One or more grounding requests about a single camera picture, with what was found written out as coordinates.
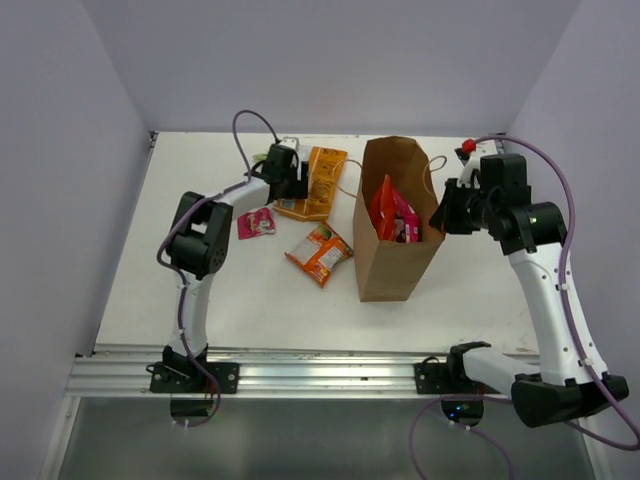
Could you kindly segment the brown paper bag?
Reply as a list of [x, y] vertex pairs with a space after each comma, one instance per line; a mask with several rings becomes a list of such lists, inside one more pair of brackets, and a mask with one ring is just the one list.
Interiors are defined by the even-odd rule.
[[[353, 213], [353, 251], [359, 299], [362, 302], [407, 300], [444, 242], [444, 232], [429, 225], [439, 207], [430, 160], [418, 142], [407, 137], [367, 142]], [[369, 214], [374, 195], [388, 177], [391, 186], [417, 213], [419, 240], [381, 240]]]

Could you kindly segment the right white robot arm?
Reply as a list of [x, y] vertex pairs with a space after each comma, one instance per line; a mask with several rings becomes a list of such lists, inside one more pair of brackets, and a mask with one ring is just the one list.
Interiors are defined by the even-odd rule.
[[432, 226], [448, 234], [487, 230], [523, 290], [539, 349], [538, 366], [477, 341], [451, 348], [445, 379], [468, 392], [483, 384], [505, 396], [535, 428], [595, 415], [628, 397], [595, 347], [570, 275], [567, 228], [552, 202], [534, 203], [519, 154], [456, 151], [463, 170], [445, 183]]

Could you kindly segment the red and cream chip bag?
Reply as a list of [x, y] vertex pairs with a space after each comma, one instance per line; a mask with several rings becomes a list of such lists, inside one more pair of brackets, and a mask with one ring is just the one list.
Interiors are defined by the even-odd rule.
[[396, 242], [400, 234], [401, 217], [396, 209], [394, 189], [389, 175], [376, 190], [369, 206], [369, 216], [381, 241]]

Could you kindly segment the large pink cookie bag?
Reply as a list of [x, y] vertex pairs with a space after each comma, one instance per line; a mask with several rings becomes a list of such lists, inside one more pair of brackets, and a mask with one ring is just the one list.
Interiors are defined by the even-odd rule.
[[420, 240], [420, 219], [409, 203], [395, 190], [392, 190], [395, 209], [395, 232], [397, 243], [412, 244]]

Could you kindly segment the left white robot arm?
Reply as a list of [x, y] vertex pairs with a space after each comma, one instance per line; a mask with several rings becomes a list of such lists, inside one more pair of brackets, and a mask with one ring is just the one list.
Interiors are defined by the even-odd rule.
[[156, 259], [177, 280], [176, 323], [154, 377], [172, 393], [193, 393], [215, 386], [207, 362], [206, 319], [215, 275], [227, 257], [232, 223], [276, 200], [308, 195], [308, 164], [298, 152], [272, 144], [266, 159], [245, 179], [215, 194], [186, 192]]

